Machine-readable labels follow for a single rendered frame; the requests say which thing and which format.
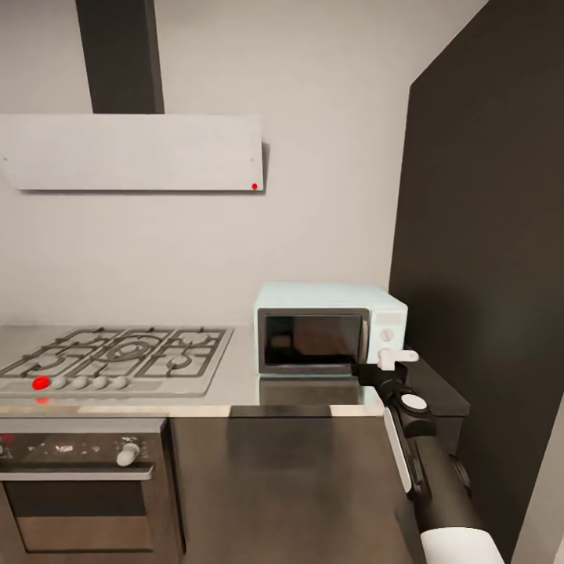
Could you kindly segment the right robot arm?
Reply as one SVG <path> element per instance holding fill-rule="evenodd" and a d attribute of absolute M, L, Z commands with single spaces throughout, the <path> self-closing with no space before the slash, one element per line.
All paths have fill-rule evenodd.
<path fill-rule="evenodd" d="M 178 324 L 75 324 L 94 327 L 176 327 Z M 351 375 L 371 386 L 385 406 L 385 424 L 403 488 L 414 504 L 427 564 L 504 564 L 479 509 L 471 501 L 468 474 L 437 437 L 431 406 L 406 386 L 402 363 L 416 352 L 382 350 L 380 363 L 350 357 Z"/>

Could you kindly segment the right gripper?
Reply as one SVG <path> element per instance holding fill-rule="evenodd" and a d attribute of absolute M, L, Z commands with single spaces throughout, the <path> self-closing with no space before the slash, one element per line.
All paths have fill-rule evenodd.
<path fill-rule="evenodd" d="M 350 369 L 350 374 L 358 377 L 360 386 L 374 387 L 378 395 L 384 382 L 401 381 L 406 385 L 407 381 L 407 369 L 402 364 L 396 364 L 394 371 L 384 371 L 378 367 L 378 363 L 359 363 L 351 356 Z"/>

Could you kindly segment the microwave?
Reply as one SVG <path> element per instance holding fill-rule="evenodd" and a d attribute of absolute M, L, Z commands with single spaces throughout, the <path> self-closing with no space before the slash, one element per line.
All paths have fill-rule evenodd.
<path fill-rule="evenodd" d="M 262 283 L 254 322 L 257 374 L 350 374 L 403 350 L 407 306 L 372 283 Z"/>

